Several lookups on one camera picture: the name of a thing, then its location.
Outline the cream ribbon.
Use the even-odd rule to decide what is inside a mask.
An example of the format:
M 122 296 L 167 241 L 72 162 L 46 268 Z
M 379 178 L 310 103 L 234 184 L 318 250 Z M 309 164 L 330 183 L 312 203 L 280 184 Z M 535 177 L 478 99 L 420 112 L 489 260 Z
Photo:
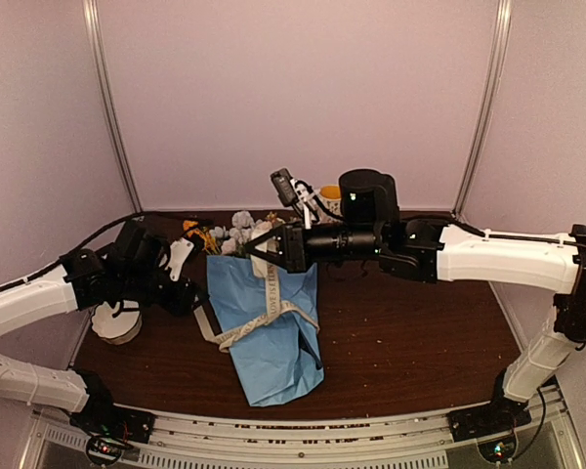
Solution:
M 303 350 L 319 359 L 317 267 L 289 274 L 269 266 L 254 274 L 251 261 L 230 256 L 210 256 L 206 261 L 209 306 L 221 331 L 215 332 L 204 307 L 194 311 L 204 340 L 223 353 L 251 345 L 265 352 Z

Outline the blue fake flower stems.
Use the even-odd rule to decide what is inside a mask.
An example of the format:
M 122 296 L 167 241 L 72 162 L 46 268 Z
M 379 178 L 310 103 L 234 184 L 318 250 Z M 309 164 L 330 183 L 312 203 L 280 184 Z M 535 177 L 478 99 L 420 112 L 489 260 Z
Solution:
M 246 244 L 272 227 L 268 220 L 255 219 L 249 211 L 237 211 L 230 226 L 215 226 L 207 231 L 209 254 L 246 258 Z

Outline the orange fake flower stem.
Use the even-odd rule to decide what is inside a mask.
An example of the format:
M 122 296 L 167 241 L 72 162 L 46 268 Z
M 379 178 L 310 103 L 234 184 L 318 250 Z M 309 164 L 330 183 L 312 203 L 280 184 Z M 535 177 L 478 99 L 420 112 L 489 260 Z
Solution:
M 210 255 L 221 253 L 218 240 L 208 227 L 203 227 L 196 220 L 184 220 L 183 230 L 183 237 L 191 241 L 200 251 Z

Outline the blue wrapping paper sheet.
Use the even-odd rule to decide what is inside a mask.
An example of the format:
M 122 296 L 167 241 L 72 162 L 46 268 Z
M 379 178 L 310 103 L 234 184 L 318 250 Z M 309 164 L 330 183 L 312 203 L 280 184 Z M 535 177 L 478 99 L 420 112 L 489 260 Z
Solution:
M 298 309 L 284 311 L 233 342 L 228 351 L 251 406 L 284 405 L 302 398 L 324 379 L 318 345 L 317 268 L 303 274 L 277 270 L 279 298 Z M 266 281 L 250 260 L 207 258 L 210 304 L 224 333 L 268 311 Z

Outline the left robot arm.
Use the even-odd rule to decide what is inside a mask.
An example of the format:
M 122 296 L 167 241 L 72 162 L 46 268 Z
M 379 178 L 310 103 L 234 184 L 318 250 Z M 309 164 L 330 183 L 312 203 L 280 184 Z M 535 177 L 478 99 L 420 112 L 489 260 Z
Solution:
M 183 268 L 204 242 L 190 230 L 175 241 L 127 222 L 115 241 L 96 250 L 78 247 L 41 272 L 0 286 L 0 400 L 46 405 L 83 416 L 101 434 L 114 432 L 121 414 L 93 372 L 68 368 L 86 314 L 108 309 L 121 320 L 142 307 L 177 316 L 203 298 Z

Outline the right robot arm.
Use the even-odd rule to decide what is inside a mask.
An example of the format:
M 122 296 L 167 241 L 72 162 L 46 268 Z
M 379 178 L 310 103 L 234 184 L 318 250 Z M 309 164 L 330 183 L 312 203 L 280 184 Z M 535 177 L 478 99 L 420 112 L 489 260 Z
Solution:
M 483 280 L 552 292 L 553 311 L 542 331 L 501 371 L 481 410 L 487 430 L 503 430 L 586 345 L 586 226 L 537 235 L 481 230 L 439 215 L 403 219 L 395 179 L 374 169 L 339 177 L 341 212 L 336 224 L 321 224 L 316 213 L 326 206 L 305 182 L 286 169 L 271 180 L 282 204 L 303 219 L 258 235 L 245 251 L 289 273 L 319 262 L 369 260 L 393 277 L 424 283 Z

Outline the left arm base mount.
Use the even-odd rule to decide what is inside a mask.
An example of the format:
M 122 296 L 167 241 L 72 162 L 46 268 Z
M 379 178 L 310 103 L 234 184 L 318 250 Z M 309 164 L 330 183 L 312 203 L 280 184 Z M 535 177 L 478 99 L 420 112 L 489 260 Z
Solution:
M 126 443 L 147 444 L 155 415 L 148 411 L 89 401 L 79 412 L 69 415 L 70 423 L 85 432 L 112 437 Z

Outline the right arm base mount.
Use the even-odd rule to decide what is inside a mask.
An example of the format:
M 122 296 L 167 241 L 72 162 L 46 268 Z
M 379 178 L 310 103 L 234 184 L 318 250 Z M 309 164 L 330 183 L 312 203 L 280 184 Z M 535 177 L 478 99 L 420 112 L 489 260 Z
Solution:
M 503 433 L 531 422 L 527 403 L 495 398 L 484 405 L 452 410 L 447 415 L 454 442 Z

